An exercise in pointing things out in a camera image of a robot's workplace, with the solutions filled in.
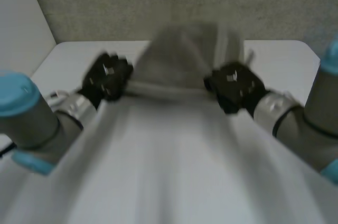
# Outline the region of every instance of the light blue joint cap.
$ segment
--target light blue joint cap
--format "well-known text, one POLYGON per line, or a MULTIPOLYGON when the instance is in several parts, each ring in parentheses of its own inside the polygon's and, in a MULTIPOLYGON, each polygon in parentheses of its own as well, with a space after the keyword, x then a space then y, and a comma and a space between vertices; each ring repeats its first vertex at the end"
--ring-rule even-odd
POLYGON ((23 73, 0 70, 0 117, 19 115, 39 101, 40 92, 23 73))
POLYGON ((325 72, 338 74, 338 37, 336 37, 321 59, 321 69, 325 72))
POLYGON ((326 168, 324 168, 321 171, 321 175, 338 185, 338 159, 335 159, 326 168))
POLYGON ((36 158, 34 155, 16 150, 12 155, 12 160, 23 166, 34 173, 39 173, 42 175, 49 175, 55 165, 49 162, 46 162, 40 158, 36 158))

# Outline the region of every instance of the gray cloth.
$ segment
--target gray cloth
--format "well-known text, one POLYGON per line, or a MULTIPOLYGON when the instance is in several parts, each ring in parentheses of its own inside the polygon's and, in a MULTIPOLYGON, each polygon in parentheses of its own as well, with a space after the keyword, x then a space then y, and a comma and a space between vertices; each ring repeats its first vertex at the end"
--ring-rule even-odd
POLYGON ((243 40, 235 30, 218 23, 170 25, 143 52, 126 94, 210 100, 203 78, 230 61, 243 62, 243 40))

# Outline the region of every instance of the textured gray wall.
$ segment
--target textured gray wall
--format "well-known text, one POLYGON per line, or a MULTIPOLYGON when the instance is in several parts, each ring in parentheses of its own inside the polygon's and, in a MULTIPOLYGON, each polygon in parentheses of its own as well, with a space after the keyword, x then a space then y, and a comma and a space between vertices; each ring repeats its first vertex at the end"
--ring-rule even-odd
POLYGON ((38 0, 57 42, 146 40, 163 22, 235 23, 246 39, 294 39, 321 54, 336 34, 338 0, 38 0))

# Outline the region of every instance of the white table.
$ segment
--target white table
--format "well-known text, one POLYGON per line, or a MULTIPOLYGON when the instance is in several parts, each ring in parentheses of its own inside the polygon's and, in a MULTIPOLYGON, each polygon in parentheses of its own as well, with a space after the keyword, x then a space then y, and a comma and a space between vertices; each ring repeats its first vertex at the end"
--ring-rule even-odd
MULTIPOLYGON (((135 62, 147 42, 57 45, 32 77, 77 87, 100 50, 135 62)), ((305 103, 319 59, 298 41, 246 41, 267 86, 305 103)), ((4 136, 2 142, 8 142, 4 136)), ((0 223, 336 223, 338 192, 245 112, 124 98, 103 104, 56 170, 0 162, 0 223)))

